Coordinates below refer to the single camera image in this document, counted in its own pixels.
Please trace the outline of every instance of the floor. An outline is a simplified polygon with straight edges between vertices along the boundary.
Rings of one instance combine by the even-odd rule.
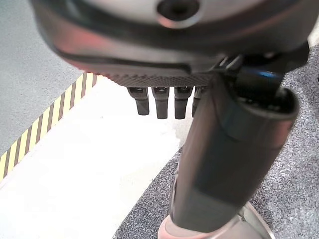
[[[0,3],[0,154],[81,72],[40,38],[27,0]]]
[[[0,31],[2,154],[81,73],[47,49],[25,0],[1,3]],[[0,239],[112,237],[185,141],[191,105],[178,121],[172,102],[167,120],[152,102],[140,117],[125,88],[100,81],[0,184]]]

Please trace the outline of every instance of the yellow and black hazard tape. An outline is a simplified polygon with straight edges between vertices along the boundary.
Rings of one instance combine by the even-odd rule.
[[[62,117],[96,85],[99,76],[82,74],[0,157],[0,182]]]

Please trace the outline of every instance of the gray carpet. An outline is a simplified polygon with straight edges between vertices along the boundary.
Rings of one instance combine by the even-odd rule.
[[[319,238],[319,47],[308,65],[289,73],[285,87],[301,101],[300,116],[285,148],[251,200],[277,239]],[[133,207],[114,239],[156,239],[168,215],[170,186],[180,152]]]
[[[0,0],[0,155],[81,72],[45,45],[27,0]]]

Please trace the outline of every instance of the white floor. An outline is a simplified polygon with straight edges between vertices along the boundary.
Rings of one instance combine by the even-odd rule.
[[[0,184],[0,239],[111,238],[191,123],[191,101],[184,121],[173,98],[167,120],[150,104],[138,116],[126,88],[99,81]]]

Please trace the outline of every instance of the circular camera lens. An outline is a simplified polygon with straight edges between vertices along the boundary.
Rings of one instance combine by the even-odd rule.
[[[163,0],[158,4],[158,13],[171,21],[185,21],[199,11],[197,0]]]

